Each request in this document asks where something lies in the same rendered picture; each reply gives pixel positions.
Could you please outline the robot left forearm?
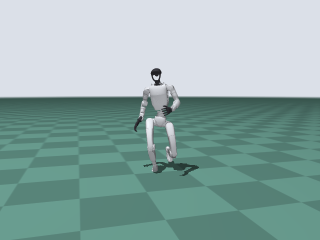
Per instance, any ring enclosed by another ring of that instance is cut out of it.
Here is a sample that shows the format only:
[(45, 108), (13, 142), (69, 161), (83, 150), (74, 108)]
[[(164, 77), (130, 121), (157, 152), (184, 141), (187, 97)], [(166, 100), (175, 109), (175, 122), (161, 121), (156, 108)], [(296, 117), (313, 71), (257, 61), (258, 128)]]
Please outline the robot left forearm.
[(171, 106), (172, 112), (175, 111), (180, 106), (180, 100), (177, 99), (176, 102), (174, 102)]

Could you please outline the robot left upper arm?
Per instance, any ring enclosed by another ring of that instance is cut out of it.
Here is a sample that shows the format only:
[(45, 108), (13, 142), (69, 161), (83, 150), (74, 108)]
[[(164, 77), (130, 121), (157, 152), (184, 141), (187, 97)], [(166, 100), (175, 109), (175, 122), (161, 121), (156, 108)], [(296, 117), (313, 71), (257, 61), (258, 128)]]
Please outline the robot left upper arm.
[(173, 103), (175, 103), (177, 100), (179, 100), (178, 94), (177, 94), (175, 87), (173, 85), (166, 84), (166, 88), (168, 91), (170, 91), (170, 94), (171, 94), (172, 98), (174, 99)]

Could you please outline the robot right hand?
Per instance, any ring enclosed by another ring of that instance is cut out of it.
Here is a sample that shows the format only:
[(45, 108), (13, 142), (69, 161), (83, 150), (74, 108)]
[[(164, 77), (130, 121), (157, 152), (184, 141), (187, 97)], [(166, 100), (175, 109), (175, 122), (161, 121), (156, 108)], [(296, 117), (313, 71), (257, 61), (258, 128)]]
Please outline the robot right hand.
[(137, 126), (139, 125), (139, 123), (140, 122), (142, 122), (141, 120), (142, 120), (142, 116), (140, 116), (138, 119), (137, 119), (137, 122), (135, 123), (135, 126), (134, 126), (134, 130), (137, 132), (137, 130), (136, 130), (136, 128), (137, 128)]

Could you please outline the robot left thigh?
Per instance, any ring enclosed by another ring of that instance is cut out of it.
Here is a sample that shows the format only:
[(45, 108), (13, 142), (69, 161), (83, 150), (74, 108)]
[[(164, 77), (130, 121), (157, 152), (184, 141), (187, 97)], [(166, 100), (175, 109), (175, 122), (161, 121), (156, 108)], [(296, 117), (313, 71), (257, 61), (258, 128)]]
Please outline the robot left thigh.
[(172, 122), (170, 121), (165, 121), (165, 129), (167, 133), (167, 138), (169, 141), (169, 155), (170, 157), (176, 157), (177, 153), (177, 146), (176, 146), (176, 135), (175, 135), (175, 128)]

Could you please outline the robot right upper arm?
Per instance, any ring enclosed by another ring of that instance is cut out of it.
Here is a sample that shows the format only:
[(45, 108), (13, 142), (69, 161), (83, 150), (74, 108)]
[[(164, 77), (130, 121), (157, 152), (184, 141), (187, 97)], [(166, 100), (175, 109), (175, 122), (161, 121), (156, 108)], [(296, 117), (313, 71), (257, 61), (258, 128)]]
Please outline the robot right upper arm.
[(142, 106), (147, 107), (148, 105), (148, 96), (149, 96), (149, 86), (147, 86), (144, 91), (143, 91), (143, 101), (142, 101)]

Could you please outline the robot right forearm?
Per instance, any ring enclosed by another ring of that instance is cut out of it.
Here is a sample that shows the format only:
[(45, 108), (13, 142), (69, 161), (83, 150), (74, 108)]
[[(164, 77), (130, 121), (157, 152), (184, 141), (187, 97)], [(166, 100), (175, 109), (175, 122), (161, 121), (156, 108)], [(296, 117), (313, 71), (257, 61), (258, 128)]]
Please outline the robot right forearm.
[[(144, 120), (145, 110), (146, 110), (146, 107), (142, 106), (142, 103), (143, 103), (143, 101), (141, 102), (140, 113), (139, 113), (139, 117), (142, 116), (141, 121)], [(138, 118), (139, 118), (139, 117), (138, 117)]]

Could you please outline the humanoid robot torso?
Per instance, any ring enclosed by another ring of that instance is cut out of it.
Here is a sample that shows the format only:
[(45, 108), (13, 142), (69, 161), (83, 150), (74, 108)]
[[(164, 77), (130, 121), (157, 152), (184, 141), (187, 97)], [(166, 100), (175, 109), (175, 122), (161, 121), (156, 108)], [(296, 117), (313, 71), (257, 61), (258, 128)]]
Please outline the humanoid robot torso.
[(164, 112), (162, 112), (162, 109), (166, 108), (163, 106), (168, 106), (169, 104), (169, 91), (164, 82), (160, 82), (160, 85), (155, 84), (151, 84), (149, 87), (151, 104), (154, 107), (154, 110), (157, 111), (157, 115), (154, 118), (154, 126), (165, 127), (167, 117), (164, 116), (165, 114), (163, 114)]

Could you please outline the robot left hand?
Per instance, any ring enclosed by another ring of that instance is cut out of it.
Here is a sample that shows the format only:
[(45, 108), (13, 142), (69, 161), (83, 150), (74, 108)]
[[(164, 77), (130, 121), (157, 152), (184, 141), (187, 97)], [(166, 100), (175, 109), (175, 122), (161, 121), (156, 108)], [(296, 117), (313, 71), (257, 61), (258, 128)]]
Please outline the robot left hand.
[(164, 112), (163, 114), (165, 114), (164, 116), (166, 116), (166, 115), (168, 115), (168, 114), (170, 114), (172, 112), (172, 108), (171, 107), (167, 107), (166, 105), (163, 105), (163, 107), (165, 107), (165, 108), (162, 108), (161, 110), (166, 109), (166, 110), (162, 111), (162, 112)]

